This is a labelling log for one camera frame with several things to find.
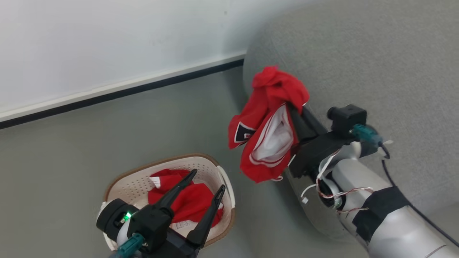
gray carpet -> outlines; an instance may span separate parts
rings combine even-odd
[[[216,158],[236,195],[233,229],[201,258],[367,257],[320,235],[288,182],[240,174],[242,149],[230,151],[226,134],[245,102],[237,68],[0,130],[0,257],[108,257],[95,227],[107,185],[190,152]]]

perforated basket wall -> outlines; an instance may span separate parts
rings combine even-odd
[[[222,184],[226,185],[226,192],[222,199],[224,209],[223,216],[220,222],[210,230],[205,247],[225,237],[232,227],[235,219],[234,192],[230,180],[223,168],[215,159],[205,154],[190,154],[174,157],[126,172],[116,178],[107,188],[104,201],[109,202],[120,198],[123,201],[141,209],[148,204],[148,191],[151,190],[153,186],[149,177],[152,174],[166,168],[187,170],[196,168],[198,172],[194,177],[193,182],[195,184],[206,184],[212,193],[217,192]],[[174,229],[180,234],[186,236],[189,231],[193,229],[193,225],[189,225],[182,229]],[[116,243],[110,240],[105,234],[104,236],[110,249],[116,250]]]

gray sofa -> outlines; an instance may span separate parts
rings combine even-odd
[[[331,106],[368,110],[390,145],[389,171],[405,196],[458,238],[459,1],[317,0],[269,22],[244,63],[255,73],[277,65],[311,95],[308,108],[330,128]],[[379,158],[363,163],[385,178]],[[299,195],[312,184],[292,179]],[[314,191],[304,211],[330,238],[349,234]]]

green led light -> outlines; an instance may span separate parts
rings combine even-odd
[[[126,215],[124,216],[124,221],[127,221],[130,217],[132,217],[132,214],[130,214],[129,212],[126,213]]]

white baseboard trim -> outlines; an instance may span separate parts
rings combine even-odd
[[[71,103],[75,103],[75,102],[78,102],[78,101],[83,101],[83,100],[87,100],[87,99],[90,99],[90,98],[94,98],[94,97],[110,94],[110,93],[117,92],[117,91],[120,91],[120,90],[125,90],[125,89],[129,89],[129,88],[133,88],[133,87],[137,87],[137,86],[141,86],[141,85],[145,85],[145,84],[161,81],[161,80],[164,80],[164,79],[180,76],[180,75],[183,75],[183,74],[192,73],[192,72],[200,71],[200,70],[203,70],[203,69],[207,69],[207,68],[223,65],[223,64],[226,64],[226,63],[234,62],[234,61],[243,59],[244,56],[245,56],[245,53],[240,53],[238,55],[231,56],[231,57],[228,57],[228,58],[223,58],[223,59],[214,60],[214,61],[202,62],[202,63],[194,64],[194,65],[188,66],[188,67],[181,67],[181,68],[175,69],[175,70],[165,71],[165,72],[162,72],[162,73],[156,73],[156,74],[144,76],[144,77],[137,78],[137,79],[132,79],[132,80],[124,81],[124,82],[119,82],[119,83],[115,83],[115,84],[111,84],[111,85],[102,86],[102,87],[95,88],[95,89],[92,89],[92,90],[75,93],[75,94],[68,95],[68,96],[65,96],[65,97],[62,97],[62,98],[58,98],[58,99],[51,100],[51,101],[45,101],[45,102],[42,102],[42,103],[30,105],[30,106],[27,106],[27,107],[21,107],[21,108],[17,108],[17,109],[5,111],[5,112],[0,112],[0,123],[4,122],[4,121],[7,121],[7,120],[20,118],[20,117],[27,116],[27,115],[30,115],[30,114],[34,114],[34,113],[38,113],[38,112],[41,112],[41,111],[49,110],[49,109],[52,109],[52,108],[55,108],[55,107],[61,107],[61,106],[64,106],[64,105],[67,105],[67,104],[71,104]]]

